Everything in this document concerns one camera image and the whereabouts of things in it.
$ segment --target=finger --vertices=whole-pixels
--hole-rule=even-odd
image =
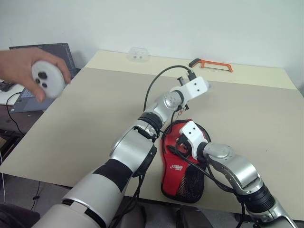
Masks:
[[[40,86],[34,82],[32,78],[23,83],[23,86],[26,87],[35,97],[38,102],[43,102],[46,98],[46,94],[40,88]]]
[[[57,56],[54,56],[48,52],[45,52],[43,50],[40,50],[37,52],[37,61],[38,60],[45,60],[51,64],[54,64],[55,66],[57,66],[62,75],[63,75],[63,78],[65,80],[66,83],[70,83],[71,82],[71,75],[70,75],[70,72],[67,68],[67,65],[65,63],[65,61]]]

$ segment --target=white controller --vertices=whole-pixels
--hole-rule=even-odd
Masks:
[[[32,77],[48,98],[58,97],[65,88],[65,81],[61,71],[57,66],[47,61],[34,63],[32,66]]]

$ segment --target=white device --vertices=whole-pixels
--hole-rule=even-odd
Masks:
[[[57,66],[47,61],[34,63],[32,66],[32,77],[48,98],[58,97],[65,88],[61,71]]]
[[[180,129],[180,134],[184,134],[192,148],[192,157],[197,160],[198,146],[201,142],[208,143],[207,139],[204,138],[199,127],[191,120],[184,127]]]
[[[170,91],[180,91],[183,94],[181,105],[185,106],[189,100],[207,92],[208,88],[209,83],[202,77],[197,77],[182,86],[172,88]]]

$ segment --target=wire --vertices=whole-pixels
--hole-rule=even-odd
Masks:
[[[244,203],[241,203],[241,206],[242,206],[242,214],[241,214],[241,218],[240,218],[236,228],[240,228],[242,223],[244,222],[244,219],[245,219],[245,205],[244,205]]]
[[[32,205],[32,208],[30,210],[33,210],[36,202],[38,202],[38,199],[40,198],[40,196],[38,195],[39,193],[39,188],[40,188],[40,184],[41,184],[41,181],[39,181],[39,185],[38,185],[38,188],[37,188],[37,192],[36,192],[36,195],[33,197],[33,200],[34,200],[34,203]]]
[[[213,173],[212,173],[212,171],[211,171],[210,165],[209,165],[208,163],[207,163],[207,169],[208,169],[208,172],[209,172],[209,174],[211,175],[211,177],[215,178],[214,175],[213,175]],[[234,192],[233,192],[234,190],[233,190],[232,188],[228,187],[228,186],[223,186],[223,185],[220,185],[220,184],[218,184],[218,183],[216,183],[216,185],[217,185],[220,189],[222,189],[223,191],[234,193]]]
[[[10,100],[14,95],[17,95],[17,94],[21,94],[21,92],[15,93],[15,94],[13,94],[12,96],[10,96],[10,97],[7,99],[7,101],[6,101],[6,109],[7,109],[7,111],[8,111],[8,114],[9,114],[10,119],[16,124],[16,126],[17,126],[19,132],[24,136],[24,133],[20,130],[20,128],[19,128],[17,122],[11,117],[10,112],[9,112],[9,106],[8,106],[9,100]]]
[[[197,164],[189,161],[187,158],[185,158],[184,156],[182,156],[182,154],[179,152],[178,150],[178,142],[175,144],[175,153],[182,158],[184,161],[186,161],[188,164],[194,166],[195,168],[197,168],[198,170],[202,171],[203,174],[207,177],[209,177],[211,180],[213,180],[216,184],[219,184],[222,186],[223,189],[227,189],[225,191],[227,192],[231,192],[231,193],[235,193],[234,189],[229,190],[229,187],[226,186],[225,184],[223,184],[222,182],[218,181],[217,179],[214,178],[214,176],[211,176],[209,173],[207,173],[203,168],[201,168],[200,166],[198,166]]]
[[[184,108],[181,108],[174,121],[177,121],[177,119],[179,118],[179,116],[182,115],[183,111],[184,111]]]
[[[0,159],[1,159],[1,165],[2,165],[2,164],[3,164],[3,160],[2,160],[2,154],[1,154],[1,152],[0,152]],[[3,184],[4,202],[6,202],[6,195],[5,195],[4,175],[3,175],[3,172],[2,172],[1,174],[2,174],[2,184]]]
[[[165,135],[166,134],[170,134],[171,132],[172,132],[172,127],[173,127],[173,118],[174,118],[174,115],[175,115],[175,113],[176,112],[178,112],[179,110],[181,110],[182,109],[182,106],[181,105],[179,105],[178,107],[177,107],[177,109],[172,113],[172,116],[171,116],[171,120],[170,120],[170,125],[168,126],[168,128],[165,130]]]
[[[125,214],[129,213],[130,211],[132,211],[135,208],[135,206],[137,204],[137,200],[139,198],[139,193],[140,193],[141,186],[143,184],[144,177],[145,177],[145,173],[138,177],[139,178],[138,179],[138,186],[137,186],[137,189],[136,189],[135,193],[133,194],[132,198],[129,200],[127,205],[125,205],[125,207],[123,208],[123,211],[119,215],[116,215],[113,218],[113,220],[116,220],[116,221],[111,226],[111,228],[115,228],[119,224],[119,222],[122,220],[123,216]]]
[[[186,70],[188,71],[188,73],[191,72],[191,70],[190,70],[188,67],[182,66],[182,65],[170,66],[170,67],[164,69],[163,71],[161,71],[161,72],[152,80],[152,82],[150,83],[150,85],[149,85],[149,87],[148,87],[148,90],[147,90],[147,93],[146,93],[146,97],[145,97],[144,103],[143,103],[143,111],[146,110],[148,95],[149,95],[149,92],[150,92],[151,87],[152,87],[152,85],[154,84],[154,82],[155,82],[163,73],[165,73],[167,70],[170,70],[170,69],[173,69],[173,68],[184,68],[184,69],[186,69]]]

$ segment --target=cable connector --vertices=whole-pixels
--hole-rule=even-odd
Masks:
[[[181,136],[179,137],[177,144],[181,145],[181,144],[186,144],[188,142],[187,137],[184,134],[181,134]]]
[[[191,70],[188,70],[188,78],[190,81],[192,81],[193,79],[196,78],[196,75],[194,72],[192,72]]]

